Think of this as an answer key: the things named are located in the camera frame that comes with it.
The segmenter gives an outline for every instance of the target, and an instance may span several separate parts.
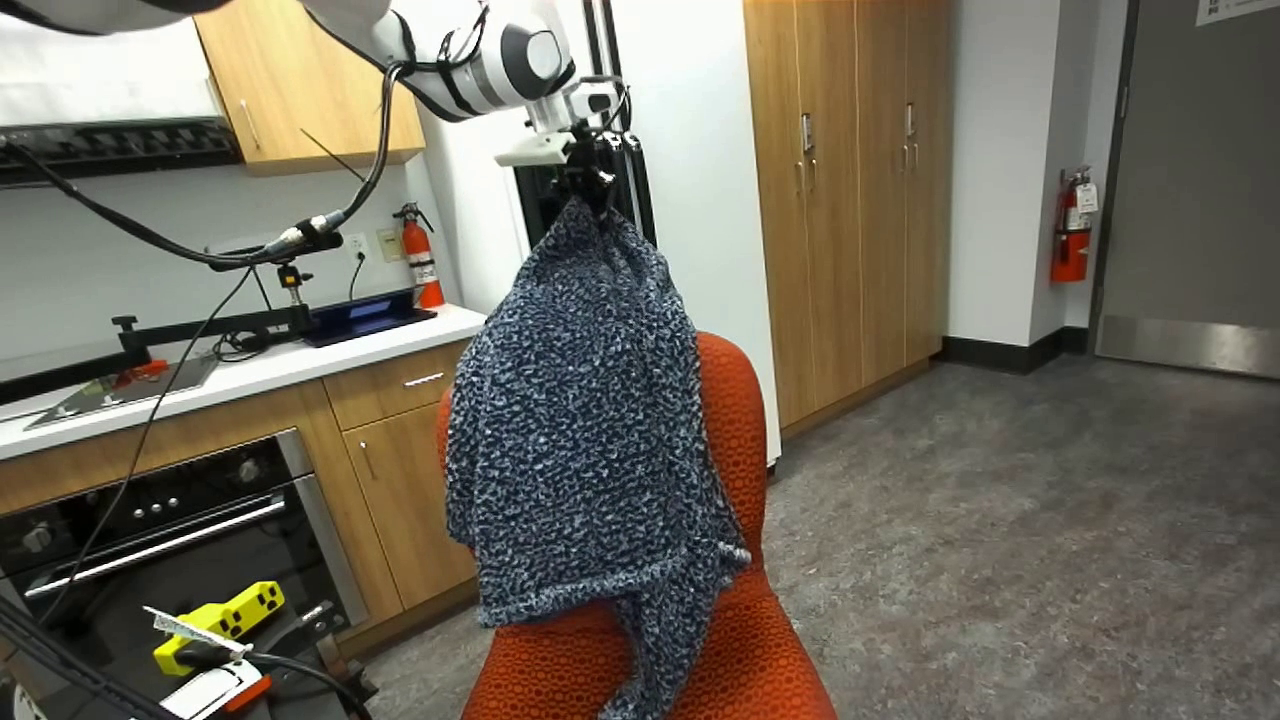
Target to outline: cabinet door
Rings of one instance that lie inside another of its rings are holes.
[[[754,177],[768,265],[768,324],[775,351],[778,422],[809,413],[811,356],[811,254],[809,254],[809,165],[803,165],[803,71],[800,19],[811,0],[745,0]]]
[[[476,577],[473,552],[449,534],[434,404],[346,431],[366,517],[405,607]]]
[[[426,409],[450,382],[462,345],[426,346],[386,363],[327,375],[325,393],[339,427],[370,422],[409,409]]]
[[[868,382],[909,366],[903,0],[855,0],[855,209]]]
[[[327,165],[325,147],[370,156],[378,71],[325,34],[298,0],[237,0],[194,27],[243,165]],[[421,147],[414,103],[397,88],[391,150]]]
[[[950,0],[909,6],[909,356],[926,360],[943,339],[950,226]]]
[[[860,293],[860,97],[855,97],[855,2],[803,0],[800,71],[809,75],[809,373],[803,409],[826,413],[863,388],[863,293]]]

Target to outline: oven door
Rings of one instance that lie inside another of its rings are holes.
[[[124,546],[98,546],[78,562],[74,578],[68,578],[70,568],[4,577],[4,592],[20,594],[78,658],[161,698],[179,689],[179,679],[161,677],[151,658],[151,648],[169,635],[151,633],[145,602],[182,617],[200,602],[232,601],[254,578],[274,578],[285,587],[285,607],[268,617],[248,643],[287,628],[318,602],[332,602],[332,613],[310,625],[310,633],[327,635],[346,628],[304,507],[307,484],[310,479],[296,479],[237,507],[189,521],[182,529]]]

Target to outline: black cable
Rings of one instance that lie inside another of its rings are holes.
[[[128,232],[128,236],[135,236],[135,238],[145,238],[145,244],[151,244],[151,246],[161,246],[161,252],[169,252],[169,254],[179,254],[179,261],[190,261],[190,265],[207,265],[207,252],[190,252],[190,246],[161,236],[155,226],[147,226],[147,225],[139,225],[139,221],[132,221],[132,214],[124,214],[124,213],[116,213],[116,209],[83,196],[78,186],[70,186],[62,177],[55,177],[55,173],[51,173],[39,156],[32,156],[26,147],[9,143],[9,150],[11,150],[14,158],[22,158],[26,167],[34,167],[51,186],[58,186],[62,196],[70,196],[74,205],[83,205],[90,214],[116,225],[120,232]]]
[[[473,65],[479,56],[479,43],[484,43],[484,27],[486,27],[486,2],[479,0],[479,12],[467,27],[467,38],[461,43],[455,56],[438,56],[434,65],[430,58],[414,58],[414,38],[410,38],[410,27],[409,19],[400,14],[400,43],[405,43],[405,65],[400,71],[410,75],[410,71],[461,71],[462,65]]]
[[[90,525],[86,538],[78,544],[78,552],[74,552],[74,560],[70,560],[70,570],[68,570],[68,583],[62,583],[62,587],[55,592],[55,601],[39,613],[39,625],[46,625],[46,620],[58,613],[58,602],[68,601],[68,592],[74,587],[78,562],[86,560],[86,552],[96,546],[96,538],[98,538],[103,529],[113,525],[113,517],[116,517],[128,484],[135,479],[135,463],[139,463],[139,457],[145,457],[145,445],[147,445],[147,437],[151,437],[151,422],[155,422],[155,415],[161,415],[164,394],[172,393],[176,375],[182,373],[189,356],[194,351],[205,327],[239,295],[239,286],[248,285],[248,275],[251,275],[251,267],[243,267],[243,275],[237,278],[237,286],[205,316],[205,324],[194,327],[194,334],[189,339],[189,346],[179,351],[179,360],[169,366],[169,380],[164,380],[161,394],[151,400],[151,413],[147,413],[147,418],[145,418],[145,427],[139,427],[139,437],[135,437],[135,445],[132,445],[128,472],[124,472],[120,486],[113,491],[109,507],[98,511],[98,521]]]
[[[584,0],[584,19],[587,19],[591,71],[602,75],[595,0]]]
[[[20,613],[11,601],[0,594],[0,635],[14,643],[26,658],[43,662],[58,679],[74,682],[78,690],[135,716],[135,720],[172,720],[155,698],[139,694],[128,682],[116,682],[98,667],[70,656],[62,643],[55,643],[26,613]]]
[[[615,81],[615,111],[611,111],[611,120],[621,123],[621,132],[630,132],[630,114],[634,114],[630,88],[624,81]]]
[[[336,167],[351,173],[358,183],[366,183],[363,173],[356,173],[343,156],[336,156],[327,143],[318,143],[318,137],[310,137],[307,127],[296,127],[304,132]]]
[[[602,46],[608,46],[608,75],[624,75],[624,56],[621,56],[621,43],[615,43],[615,19],[611,19],[611,0],[602,0]]]
[[[643,165],[643,143],[639,143],[639,137],[626,137],[624,138],[624,158],[626,158],[626,167],[630,167],[630,186],[634,186],[634,221],[639,221],[639,226],[643,226],[643,236],[648,236],[648,244],[655,244],[655,221],[651,221],[651,191],[648,191],[648,165]]]
[[[271,304],[271,293],[268,293],[264,275],[254,270],[254,265],[251,265],[248,270],[251,270],[254,293],[264,295],[264,304],[268,304],[268,313],[271,313],[274,304]]]
[[[210,356],[217,356],[220,363],[248,363],[248,360],[254,360],[254,356],[264,356],[268,346],[271,346],[271,339],[258,334],[258,333],[226,333],[226,334],[220,334],[220,339],[210,345]]]
[[[274,653],[248,653],[248,658],[281,662],[287,673],[310,677],[310,679],[327,682],[343,698],[346,710],[356,710],[358,720],[370,720],[363,698],[346,682],[332,679],[325,667],[310,667],[310,662],[298,662],[298,658],[274,656]]]
[[[479,52],[484,24],[486,24],[486,2],[479,2],[479,14],[476,14],[473,34],[467,34],[473,46],[467,46],[462,58],[473,58],[473,56]],[[307,236],[332,236],[332,232],[339,232],[339,226],[363,209],[363,201],[377,191],[377,183],[378,183],[378,177],[383,177],[383,167],[386,167],[391,99],[397,99],[397,81],[400,81],[405,71],[410,71],[410,66],[386,66],[386,71],[383,71],[383,83],[378,83],[377,158],[370,158],[370,173],[363,177],[358,191],[351,196],[346,209],[339,209],[336,214],[325,214],[318,226],[310,226],[307,221],[296,225],[298,232],[307,232]],[[128,232],[128,236],[135,236],[135,238],[145,238],[145,244],[151,244],[151,246],[161,246],[161,252],[169,252],[169,254],[179,254],[179,261],[190,261],[190,265],[205,265],[205,267],[217,267],[217,270],[224,270],[224,267],[254,267],[254,265],[285,265],[285,261],[296,254],[296,252],[285,252],[285,254],[281,254],[281,244],[274,244],[274,246],[271,246],[271,244],[264,244],[264,246],[239,246],[239,252],[220,252],[220,254],[210,254],[210,252],[190,252],[190,246],[169,238],[164,232],[147,226],[145,221],[132,221],[132,214],[124,214],[124,213],[116,213],[116,209],[83,196],[74,183],[68,183],[58,173],[51,173],[51,167],[46,167],[39,156],[32,156],[26,147],[20,147],[20,143],[0,143],[0,150],[11,150],[11,156],[22,158],[26,167],[34,167],[51,186],[58,186],[62,196],[70,196],[74,205],[83,205],[90,214],[109,221],[113,226],[120,226],[120,232]]]
[[[296,633],[307,633],[317,620],[332,613],[332,601],[318,601],[317,607],[298,613],[291,625],[271,628],[271,635],[254,638],[258,653],[274,653]]]
[[[346,304],[356,301],[358,267],[363,267],[363,252],[356,252],[356,267],[351,267],[351,278],[346,278]]]
[[[358,183],[358,191],[351,196],[351,205],[327,221],[327,226],[343,226],[358,209],[363,201],[370,196],[370,186],[383,180],[383,167],[386,167],[386,143],[391,143],[391,99],[397,99],[397,81],[400,81],[400,66],[386,66],[383,71],[383,88],[378,88],[378,114],[377,114],[377,156],[370,156],[370,173],[366,180]]]

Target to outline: red fire extinguisher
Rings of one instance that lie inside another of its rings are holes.
[[[445,286],[430,254],[426,214],[414,205],[405,205],[397,221],[400,221],[400,252],[410,278],[410,307],[434,313],[445,304]]]
[[[1057,225],[1051,225],[1051,285],[1083,285],[1087,278],[1087,244],[1090,244],[1090,213],[1097,213],[1097,183],[1087,167],[1063,173],[1057,186]]]

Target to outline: wall outlet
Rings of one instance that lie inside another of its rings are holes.
[[[366,236],[363,232],[343,232],[343,254],[358,261],[358,252],[366,261]]]
[[[366,254],[378,254],[383,265],[400,265],[400,226],[397,225],[383,225],[370,232],[370,246]]]

